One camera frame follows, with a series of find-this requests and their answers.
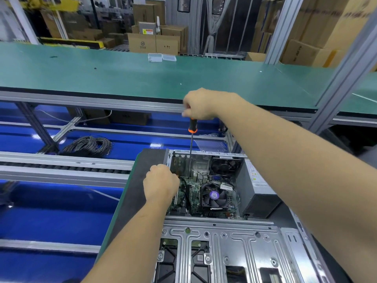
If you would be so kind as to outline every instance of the green table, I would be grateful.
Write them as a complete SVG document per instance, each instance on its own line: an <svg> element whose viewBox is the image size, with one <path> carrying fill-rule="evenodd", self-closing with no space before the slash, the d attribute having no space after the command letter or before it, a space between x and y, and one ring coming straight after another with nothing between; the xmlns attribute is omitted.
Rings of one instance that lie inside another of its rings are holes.
<svg viewBox="0 0 377 283"><path fill-rule="evenodd" d="M161 102L180 101L188 91L204 87L236 92L261 106L311 110L333 72L188 56L179 56L176 62L148 62L146 54L6 42L0 42L0 60L1 90L134 96ZM374 97L375 83L377 74L372 73L355 94ZM342 110L377 114L374 101L356 95Z"/></svg>

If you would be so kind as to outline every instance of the black pole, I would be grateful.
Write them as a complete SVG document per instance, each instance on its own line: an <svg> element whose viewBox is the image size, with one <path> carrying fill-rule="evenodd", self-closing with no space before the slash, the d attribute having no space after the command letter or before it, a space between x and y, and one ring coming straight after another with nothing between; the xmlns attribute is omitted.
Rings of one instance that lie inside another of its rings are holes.
<svg viewBox="0 0 377 283"><path fill-rule="evenodd" d="M100 30L101 29L100 21L98 21L97 10L95 9L94 0L91 0L91 4L92 4L94 19L95 19L95 23L97 25L97 29Z"/></svg>

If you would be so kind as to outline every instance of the forearm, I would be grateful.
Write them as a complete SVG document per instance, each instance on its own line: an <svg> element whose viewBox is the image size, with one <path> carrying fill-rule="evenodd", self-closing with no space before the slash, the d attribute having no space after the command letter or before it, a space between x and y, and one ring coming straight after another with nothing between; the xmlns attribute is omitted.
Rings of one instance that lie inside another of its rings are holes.
<svg viewBox="0 0 377 283"><path fill-rule="evenodd" d="M166 210L166 203L147 201L115 237L82 282L150 283Z"/></svg>
<svg viewBox="0 0 377 283"><path fill-rule="evenodd" d="M367 219L377 215L374 168L238 95L226 97L219 118L270 186L316 235L325 224L352 224L370 232Z"/></svg>

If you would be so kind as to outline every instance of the black and orange screwdriver handle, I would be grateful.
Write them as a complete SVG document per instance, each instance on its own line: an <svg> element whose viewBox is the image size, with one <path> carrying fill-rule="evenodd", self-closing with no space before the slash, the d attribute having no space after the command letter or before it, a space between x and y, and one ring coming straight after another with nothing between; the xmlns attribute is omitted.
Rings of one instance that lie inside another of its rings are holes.
<svg viewBox="0 0 377 283"><path fill-rule="evenodd" d="M190 126L188 128L188 131L192 134L196 133L198 131L198 120L190 118Z"/></svg>

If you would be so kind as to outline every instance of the cpu fan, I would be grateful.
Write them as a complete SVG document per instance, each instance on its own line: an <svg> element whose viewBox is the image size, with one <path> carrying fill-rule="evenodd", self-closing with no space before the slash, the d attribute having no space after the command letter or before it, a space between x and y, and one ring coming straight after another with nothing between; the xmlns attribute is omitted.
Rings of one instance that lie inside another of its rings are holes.
<svg viewBox="0 0 377 283"><path fill-rule="evenodd" d="M200 190L201 206L210 209L227 209L227 192L214 183L204 184Z"/></svg>
<svg viewBox="0 0 377 283"><path fill-rule="evenodd" d="M239 159L213 158L211 174L221 176L233 176L238 170L241 161Z"/></svg>

